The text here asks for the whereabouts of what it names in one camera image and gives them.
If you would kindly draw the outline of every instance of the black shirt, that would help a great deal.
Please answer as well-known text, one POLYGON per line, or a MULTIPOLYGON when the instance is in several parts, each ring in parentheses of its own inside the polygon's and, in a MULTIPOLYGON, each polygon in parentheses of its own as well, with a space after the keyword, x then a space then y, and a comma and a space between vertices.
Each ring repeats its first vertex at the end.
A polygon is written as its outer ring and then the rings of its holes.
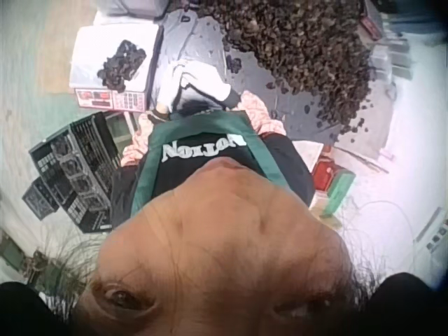
MULTIPOLYGON (((232 158, 264 176, 247 146, 238 139, 232 141, 230 138, 229 141, 228 137, 230 136, 202 133, 169 144, 172 150, 167 148, 160 158, 153 197, 173 190, 205 163, 218 157, 232 158), (176 155, 176 150, 180 150, 183 157, 176 155)), ((291 190, 309 206, 315 192, 312 175, 292 141, 280 134, 268 134, 262 138, 262 141, 285 176, 291 190)), ((113 177, 111 224, 114 228, 130 217, 137 181, 145 161, 146 155, 138 166, 120 168, 113 177)))

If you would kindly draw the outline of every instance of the gray bin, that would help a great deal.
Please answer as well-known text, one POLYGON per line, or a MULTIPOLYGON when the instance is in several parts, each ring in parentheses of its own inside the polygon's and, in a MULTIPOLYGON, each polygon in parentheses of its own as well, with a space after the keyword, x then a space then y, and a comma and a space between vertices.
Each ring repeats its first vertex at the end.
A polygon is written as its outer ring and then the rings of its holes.
POLYGON ((107 15, 159 18, 165 13, 169 0, 94 0, 94 2, 98 9, 107 15))

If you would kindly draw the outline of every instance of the lip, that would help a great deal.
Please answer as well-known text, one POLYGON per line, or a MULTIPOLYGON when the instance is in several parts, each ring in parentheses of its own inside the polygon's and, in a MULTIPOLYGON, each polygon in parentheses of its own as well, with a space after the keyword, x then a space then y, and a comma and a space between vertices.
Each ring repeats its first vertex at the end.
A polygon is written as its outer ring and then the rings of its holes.
POLYGON ((208 172, 218 167, 225 167, 228 169, 235 169, 235 170, 247 169, 245 166, 239 164, 237 161, 233 160, 230 157, 217 157, 215 159, 208 161, 206 164, 200 167, 197 171, 195 171, 195 174, 208 172))

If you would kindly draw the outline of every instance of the white floor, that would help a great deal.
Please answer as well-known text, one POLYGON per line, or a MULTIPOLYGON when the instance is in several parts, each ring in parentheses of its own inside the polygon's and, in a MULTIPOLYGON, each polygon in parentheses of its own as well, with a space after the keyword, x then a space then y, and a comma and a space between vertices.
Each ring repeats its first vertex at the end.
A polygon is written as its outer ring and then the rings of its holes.
MULTIPOLYGON (((386 147, 394 156, 385 164, 389 174, 339 154, 337 162, 357 177, 338 217, 356 263, 384 275, 411 272, 436 286, 448 249, 441 248, 435 261, 424 248, 427 237, 420 244, 414 240, 437 207, 448 209, 447 47, 430 48, 416 36, 408 38, 414 79, 396 80, 398 100, 386 147)), ((442 244, 448 246, 446 237, 442 244)))

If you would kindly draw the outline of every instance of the green trim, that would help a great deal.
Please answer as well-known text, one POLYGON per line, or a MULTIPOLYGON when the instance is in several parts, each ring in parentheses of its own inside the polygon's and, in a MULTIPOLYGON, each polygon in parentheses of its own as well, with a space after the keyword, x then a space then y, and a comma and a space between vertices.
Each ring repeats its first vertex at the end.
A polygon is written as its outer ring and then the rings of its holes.
POLYGON ((154 127, 153 133, 148 139, 149 153, 136 187, 131 216, 139 212, 151 200, 163 145, 201 133, 243 136, 248 149, 252 152, 265 176, 274 184, 289 188, 266 145, 253 131, 245 112, 214 111, 211 114, 194 115, 154 127))

